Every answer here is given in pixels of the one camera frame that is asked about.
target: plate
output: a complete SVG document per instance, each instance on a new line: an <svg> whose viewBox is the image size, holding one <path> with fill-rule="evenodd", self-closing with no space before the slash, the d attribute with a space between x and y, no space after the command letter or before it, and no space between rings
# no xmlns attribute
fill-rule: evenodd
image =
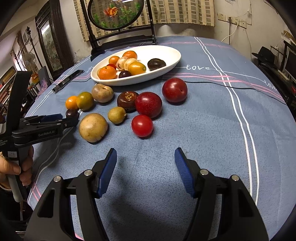
<svg viewBox="0 0 296 241"><path fill-rule="evenodd" d="M99 77L97 75L98 69L109 64L109 58L111 56L122 57L122 55L126 51L130 51L130 50L135 51L138 56L138 61L146 66L147 70L145 73L119 79L118 75L119 75L120 71L117 70L117 73L116 73L117 79L112 79L112 80L100 80L99 79ZM147 63L150 59L153 59L153 58L162 59L166 63L166 66L150 71L148 69ZM168 47L168 46L161 46L161 45L138 46L138 47L129 48L129 49L119 51L117 53L114 53L114 54L104 58L92 69L91 78L98 83L101 83L104 85L109 85L109 86L137 84L137 83L145 82L148 80L152 80L154 78L157 78L161 75L166 74L167 72L171 71L176 66L176 64L180 61L180 59L181 59L180 52L178 50Z"/></svg>

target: white label sticker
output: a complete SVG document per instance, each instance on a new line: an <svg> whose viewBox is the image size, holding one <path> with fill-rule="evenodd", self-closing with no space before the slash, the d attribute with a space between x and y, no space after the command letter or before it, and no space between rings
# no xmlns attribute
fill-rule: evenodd
<svg viewBox="0 0 296 241"><path fill-rule="evenodd" d="M17 158L17 152L16 151L8 151L7 152L9 158Z"/></svg>

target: monitor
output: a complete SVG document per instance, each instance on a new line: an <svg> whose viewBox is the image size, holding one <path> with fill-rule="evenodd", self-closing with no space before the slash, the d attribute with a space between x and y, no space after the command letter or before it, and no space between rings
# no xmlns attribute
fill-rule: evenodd
<svg viewBox="0 0 296 241"><path fill-rule="evenodd" d="M292 50L289 50L288 52L284 69L288 72L291 78L296 81L296 54Z"/></svg>

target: orange goldfish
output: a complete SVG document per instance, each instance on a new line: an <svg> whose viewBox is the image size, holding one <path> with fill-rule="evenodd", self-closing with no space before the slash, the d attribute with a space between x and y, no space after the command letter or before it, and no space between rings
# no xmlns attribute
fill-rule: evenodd
<svg viewBox="0 0 296 241"><path fill-rule="evenodd" d="M113 7L113 8L108 7L107 9L104 10L104 14L107 15L108 17L114 18L115 15L117 14L117 11L118 11L117 7Z"/></svg>

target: fingernail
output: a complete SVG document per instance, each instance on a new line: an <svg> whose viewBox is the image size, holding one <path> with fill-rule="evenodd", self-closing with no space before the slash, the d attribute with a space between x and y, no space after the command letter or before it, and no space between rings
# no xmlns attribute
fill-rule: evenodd
<svg viewBox="0 0 296 241"><path fill-rule="evenodd" d="M16 173L16 174L20 174L20 172L22 171L22 169L20 168L20 166L17 166L17 165L15 165L14 167L13 167L13 171Z"/></svg>

